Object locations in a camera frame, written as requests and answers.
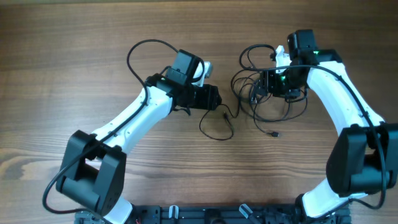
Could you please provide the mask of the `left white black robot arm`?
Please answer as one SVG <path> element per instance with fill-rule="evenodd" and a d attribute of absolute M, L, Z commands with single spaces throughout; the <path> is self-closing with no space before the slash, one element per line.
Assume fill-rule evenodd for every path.
<path fill-rule="evenodd" d="M 204 81 L 212 64 L 179 50 L 173 64 L 149 76 L 139 96 L 108 124 L 91 134 L 76 131 L 67 142 L 56 190 L 103 223 L 128 223 L 134 206 L 121 195 L 127 155 L 171 112 L 215 110 L 216 86 Z"/>

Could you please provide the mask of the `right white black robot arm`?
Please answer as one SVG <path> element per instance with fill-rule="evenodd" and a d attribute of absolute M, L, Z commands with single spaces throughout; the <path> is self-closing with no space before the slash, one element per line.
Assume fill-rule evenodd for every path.
<path fill-rule="evenodd" d="M 384 204 L 386 191 L 397 183 L 397 125 L 386 123 L 365 102 L 348 77 L 338 53 L 320 50 L 312 30 L 297 30 L 288 38 L 289 51 L 278 46 L 271 55 L 274 68 L 256 68 L 260 94 L 299 97 L 299 89 L 313 90 L 335 125 L 338 139 L 326 163 L 326 178 L 298 199 L 302 220 L 332 218 L 351 202 L 380 193 L 372 208 Z"/>

